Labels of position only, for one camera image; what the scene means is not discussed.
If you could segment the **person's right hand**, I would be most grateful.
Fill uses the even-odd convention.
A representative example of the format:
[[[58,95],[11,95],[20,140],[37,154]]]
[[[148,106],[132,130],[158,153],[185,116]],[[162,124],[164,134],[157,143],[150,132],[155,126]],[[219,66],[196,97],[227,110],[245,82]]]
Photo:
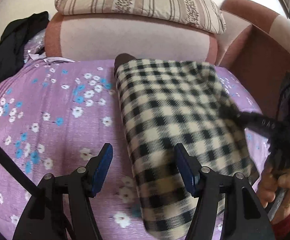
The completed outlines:
[[[286,193],[280,207],[286,211],[290,210],[290,171],[279,178],[275,178],[272,170],[272,165],[266,163],[261,173],[261,181],[259,182],[256,194],[262,206],[267,207],[269,203],[274,202],[276,191],[282,188],[286,190]]]

